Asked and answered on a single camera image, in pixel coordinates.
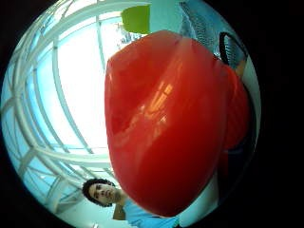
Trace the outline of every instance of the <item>light blue shirt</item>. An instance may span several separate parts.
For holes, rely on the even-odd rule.
[[[178,217],[159,218],[152,215],[136,205],[131,199],[125,200],[123,210],[127,222],[138,228],[172,228],[178,220]]]

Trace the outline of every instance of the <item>red balloon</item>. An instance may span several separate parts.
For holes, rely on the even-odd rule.
[[[235,77],[199,42],[167,30],[109,59],[110,159],[122,189],[142,208],[171,217],[200,194],[227,141]]]

